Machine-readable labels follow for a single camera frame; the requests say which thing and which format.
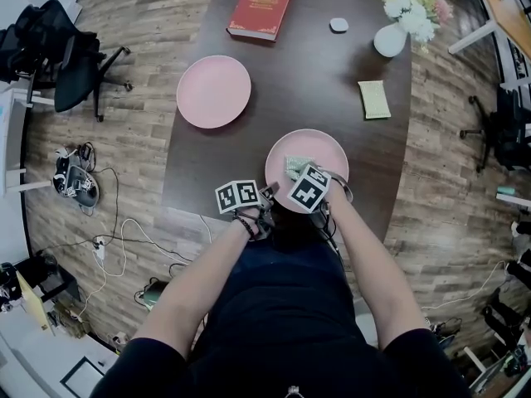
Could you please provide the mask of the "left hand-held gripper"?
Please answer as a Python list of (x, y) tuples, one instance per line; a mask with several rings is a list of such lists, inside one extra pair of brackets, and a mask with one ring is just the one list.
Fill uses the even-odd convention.
[(232, 181), (215, 190), (217, 208), (221, 215), (230, 213), (234, 219), (252, 221), (251, 238), (266, 239), (274, 227), (270, 209), (279, 189), (278, 182), (258, 189), (255, 180)]

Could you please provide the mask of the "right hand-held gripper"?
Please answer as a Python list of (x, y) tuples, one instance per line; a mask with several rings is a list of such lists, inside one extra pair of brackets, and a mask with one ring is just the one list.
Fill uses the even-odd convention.
[(321, 207), (331, 182), (343, 188), (348, 202), (353, 201), (353, 194), (343, 177), (314, 163), (290, 162), (290, 179), (297, 181), (288, 192), (287, 199), (303, 212), (314, 213)]

